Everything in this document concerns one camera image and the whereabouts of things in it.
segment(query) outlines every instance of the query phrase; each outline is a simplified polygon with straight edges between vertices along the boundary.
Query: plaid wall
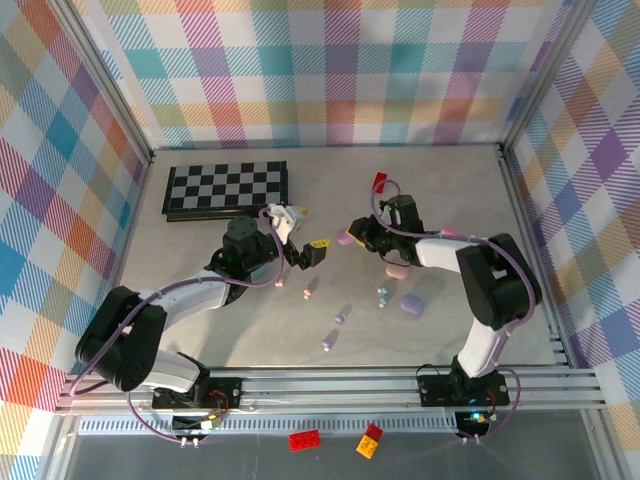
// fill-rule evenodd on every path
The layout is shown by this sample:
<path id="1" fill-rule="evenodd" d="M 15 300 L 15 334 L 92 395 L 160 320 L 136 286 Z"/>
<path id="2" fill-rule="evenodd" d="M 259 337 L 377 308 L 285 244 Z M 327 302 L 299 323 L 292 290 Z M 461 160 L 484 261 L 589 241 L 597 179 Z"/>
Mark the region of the plaid wall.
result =
<path id="1" fill-rule="evenodd" d="M 640 478 L 640 2 L 601 0 L 516 149 L 562 320 Z"/>
<path id="2" fill-rule="evenodd" d="M 76 0 L 172 148 L 495 142 L 570 3 Z"/>
<path id="3" fill-rule="evenodd" d="M 0 478 L 30 479 L 143 162 L 45 0 L 0 0 Z"/>

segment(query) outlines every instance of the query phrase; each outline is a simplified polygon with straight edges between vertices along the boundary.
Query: chessboard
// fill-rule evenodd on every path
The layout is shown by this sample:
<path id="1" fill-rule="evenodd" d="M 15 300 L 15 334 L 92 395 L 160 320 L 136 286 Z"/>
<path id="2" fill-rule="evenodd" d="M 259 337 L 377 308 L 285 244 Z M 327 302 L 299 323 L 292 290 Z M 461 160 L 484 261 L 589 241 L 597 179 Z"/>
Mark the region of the chessboard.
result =
<path id="1" fill-rule="evenodd" d="M 288 202 L 287 162 L 171 167 L 162 213 L 167 222 L 258 216 Z"/>

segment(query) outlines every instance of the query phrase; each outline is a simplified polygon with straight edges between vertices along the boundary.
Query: red lego brick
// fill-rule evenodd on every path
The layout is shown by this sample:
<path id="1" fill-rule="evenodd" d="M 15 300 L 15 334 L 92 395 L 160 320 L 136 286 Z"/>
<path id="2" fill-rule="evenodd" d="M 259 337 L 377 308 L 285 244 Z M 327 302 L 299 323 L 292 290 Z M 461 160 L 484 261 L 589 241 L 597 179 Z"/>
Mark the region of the red lego brick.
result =
<path id="1" fill-rule="evenodd" d="M 387 179 L 386 173 L 378 172 L 378 174 L 376 175 L 376 179 L 373 181 L 373 186 L 371 187 L 371 190 L 373 190 L 375 186 L 378 185 L 382 180 L 386 180 L 386 179 Z M 376 188 L 376 193 L 382 193 L 383 190 L 384 190 L 384 184 Z"/>
<path id="2" fill-rule="evenodd" d="M 317 430 L 289 435 L 289 448 L 292 452 L 320 446 L 320 434 Z"/>
<path id="3" fill-rule="evenodd" d="M 365 432 L 365 435 L 375 440 L 376 443 L 380 443 L 380 437 L 382 436 L 383 432 L 384 430 L 374 425 L 373 423 L 370 423 L 369 428 L 367 428 L 367 431 Z"/>

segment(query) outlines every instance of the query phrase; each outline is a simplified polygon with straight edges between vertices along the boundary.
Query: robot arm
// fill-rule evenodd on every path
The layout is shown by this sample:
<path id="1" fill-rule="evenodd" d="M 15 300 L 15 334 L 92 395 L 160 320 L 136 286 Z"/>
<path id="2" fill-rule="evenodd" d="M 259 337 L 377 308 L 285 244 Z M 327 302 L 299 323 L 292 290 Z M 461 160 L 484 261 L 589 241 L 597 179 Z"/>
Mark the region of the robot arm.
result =
<path id="1" fill-rule="evenodd" d="M 324 260 L 328 242 L 308 243 L 299 252 L 289 239 L 290 233 L 297 230 L 304 218 L 299 208 L 270 205 L 268 214 L 283 244 L 284 257 L 291 266 L 297 265 L 304 270 Z M 188 393 L 194 404 L 203 403 L 210 391 L 209 372 L 185 355 L 159 351 L 163 331 L 197 312 L 234 302 L 247 287 L 227 283 L 222 278 L 247 282 L 252 272 L 276 258 L 275 239 L 260 232 L 253 218 L 233 218 L 222 239 L 222 247 L 213 254 L 209 264 L 195 277 L 178 282 L 184 286 L 145 305 L 134 317 L 129 330 L 117 337 L 100 358 L 94 371 L 125 392 L 148 385 Z M 128 313 L 152 295 L 155 294 L 151 290 L 138 293 L 124 286 L 112 289 L 78 342 L 76 358 L 88 364 Z"/>
<path id="2" fill-rule="evenodd" d="M 416 234 L 425 232 L 410 195 L 398 195 L 381 207 L 387 207 L 391 226 Z M 477 389 L 500 377 L 495 371 L 498 358 L 511 332 L 529 309 L 529 295 L 522 278 L 512 266 L 487 245 L 445 238 L 415 238 L 393 233 L 375 216 L 355 220 L 348 230 L 356 241 L 371 252 L 384 257 L 397 250 L 403 260 L 419 267 L 437 267 L 460 273 L 467 300 L 474 315 L 467 341 L 454 357 L 449 383 L 452 397 L 459 402 Z M 506 251 L 525 272 L 533 286 L 536 304 L 541 301 L 540 285 L 513 238 L 500 234 L 489 242 Z"/>

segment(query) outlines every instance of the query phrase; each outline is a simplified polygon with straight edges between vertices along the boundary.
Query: metal rail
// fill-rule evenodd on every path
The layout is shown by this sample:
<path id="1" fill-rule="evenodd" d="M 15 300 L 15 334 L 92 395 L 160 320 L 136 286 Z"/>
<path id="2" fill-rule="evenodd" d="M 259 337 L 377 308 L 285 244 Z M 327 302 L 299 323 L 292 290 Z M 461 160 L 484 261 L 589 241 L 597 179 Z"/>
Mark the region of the metal rail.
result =
<path id="1" fill-rule="evenodd" d="M 439 369 L 446 372 L 446 367 Z M 560 410 L 600 409 L 604 397 L 592 370 L 550 367 L 516 367 L 522 382 L 519 409 Z M 433 369 L 421 374 L 437 375 Z M 244 414 L 347 414 L 393 412 L 465 411 L 470 408 L 424 408 L 420 406 L 415 368 L 316 368 L 316 369 L 235 369 L 212 370 L 212 377 L 243 378 L 239 412 Z M 506 375 L 512 401 L 515 379 Z M 89 376 L 80 388 L 101 379 Z M 62 415 L 122 415 L 128 412 L 125 395 L 105 385 L 81 397 L 70 397 L 69 377 L 57 407 Z M 132 393 L 133 404 L 150 412 L 152 391 L 141 387 Z M 170 413 L 162 410 L 157 413 Z M 184 415 L 206 411 L 181 410 Z"/>

